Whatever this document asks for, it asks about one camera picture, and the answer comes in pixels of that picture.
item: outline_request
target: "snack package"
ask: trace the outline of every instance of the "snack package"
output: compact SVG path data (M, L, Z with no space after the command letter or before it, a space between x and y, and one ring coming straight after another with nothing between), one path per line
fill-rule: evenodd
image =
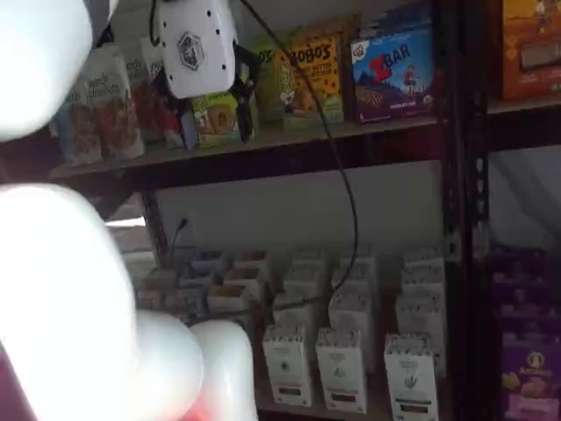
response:
M130 159L144 153L124 58L116 45L92 50L84 67L89 98L102 140L111 156Z
M148 68L150 81L153 82L159 71L164 67L164 59L161 50L153 46L152 42L150 42L150 39L147 37L140 40L140 48L146 67ZM174 113L164 104L160 95L158 95L155 103L155 115L158 119L160 129L164 134L166 146L170 149L183 147L180 123Z
M53 119L64 159L70 165L91 164L102 159L101 135L80 75Z
M164 146L164 139L157 118L158 92L151 84L148 67L142 57L142 48L138 42L128 42L120 47L131 84L132 101L137 112L142 140L146 148L161 148Z
M344 120L340 82L339 44L337 37L310 40L294 45L290 54L308 76L323 113L329 123ZM290 60L278 51L274 57L280 99L284 103L285 129L305 129L317 126L321 119L306 82L291 66Z

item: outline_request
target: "logo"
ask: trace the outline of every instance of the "logo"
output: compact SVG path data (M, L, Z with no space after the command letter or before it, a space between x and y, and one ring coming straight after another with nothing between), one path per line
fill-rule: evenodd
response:
M417 378L414 376L406 377L403 383L407 389L412 389L417 384Z
M191 32L185 32L178 43L181 63L191 70L198 70L204 61L201 39Z
M541 353L529 353L526 361L530 367L535 370L540 370L545 362L545 357L543 357L543 354Z
M365 49L362 45L357 46L354 50L352 50L352 55L361 60L365 56Z

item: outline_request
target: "white box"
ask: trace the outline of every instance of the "white box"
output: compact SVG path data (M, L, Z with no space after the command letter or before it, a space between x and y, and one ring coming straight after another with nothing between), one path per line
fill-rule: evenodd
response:
M306 340L309 352L310 362L316 361L316 334L318 327L318 319L316 315L316 307L314 304L306 304L292 309L276 310L275 307L289 305L293 303L301 303L304 300L302 292L281 292L274 298L273 317L276 325L297 326L303 325L306 328Z
M180 288L196 285L204 287L208 291L210 287L220 283L220 277L213 269L199 269L196 272L191 269L192 267L187 265L181 271L179 278Z
M239 285L215 285L207 295L209 310L212 313L242 311L250 308L249 296L244 287ZM253 335L253 318L250 313L228 317L239 323L251 338Z
M403 266L405 268L432 266L444 269L442 245L425 246L406 252L403 254Z
M366 414L366 379L360 331L322 328L316 351L328 410Z
M274 284L271 264L269 253L263 250L238 252L234 256L235 269L259 269L262 279L269 285L270 291L274 292L276 291L276 285Z
M284 290L303 293L307 298L319 296L327 289L326 273L315 263L293 265L282 280Z
M341 253L340 264L341 268L347 269L351 264L352 247L346 248ZM371 291L373 293L374 304L376 309L380 308L380 289L378 285L378 262L376 259L376 252L372 245L360 244L357 249L356 264L367 265L371 271Z
M347 271L347 266L341 266L333 272L331 277L331 287L335 288L343 279ZM344 288L354 290L360 294L374 294L373 281L370 265L365 263L355 263L344 281Z
M267 327L263 352L276 403L312 406L306 328L303 325Z
M263 271L258 268L230 269L224 277L224 285L240 285L247 289L251 302L265 305L268 285Z
M224 278L231 268L231 255L220 250L197 250L191 266L196 271L214 270Z
M417 335L387 335L384 360L394 420L438 421L429 341Z
M401 334L419 333L430 338L437 376L446 377L446 343L440 296L401 294L395 301L395 313Z
M358 329L364 364L368 373L376 370L376 331L370 294L359 294L345 287L330 300L330 324L334 329Z

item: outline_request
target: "yellow snack box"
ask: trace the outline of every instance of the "yellow snack box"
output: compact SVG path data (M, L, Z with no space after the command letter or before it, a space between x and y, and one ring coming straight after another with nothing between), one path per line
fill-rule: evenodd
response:
M309 78L328 122L342 122L344 113L337 37L311 40L291 47L289 52ZM285 128L303 129L319 125L321 119L306 82L282 52L277 52L274 62L280 99L284 104Z

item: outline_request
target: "snack bag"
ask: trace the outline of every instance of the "snack bag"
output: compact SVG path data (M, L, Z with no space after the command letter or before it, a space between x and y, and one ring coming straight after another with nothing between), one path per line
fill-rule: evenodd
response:
M164 67L164 59L161 50L152 45L150 39L143 38L140 40L142 56L148 69L150 82L158 75L159 71ZM181 140L181 126L174 113L167 108L161 96L156 92L157 98L155 103L154 114L158 119L161 131L166 140L168 148L183 147Z
M81 75L54 117L53 125L67 163L91 164L102 159L96 114L88 99L86 81Z
M89 98L94 105L102 139L110 155L129 159L144 153L131 86L118 47L93 50L84 68Z
M138 128L146 147L157 149L164 146L164 137L157 118L158 92L151 84L148 67L138 42L121 46L131 84L132 101L137 112Z

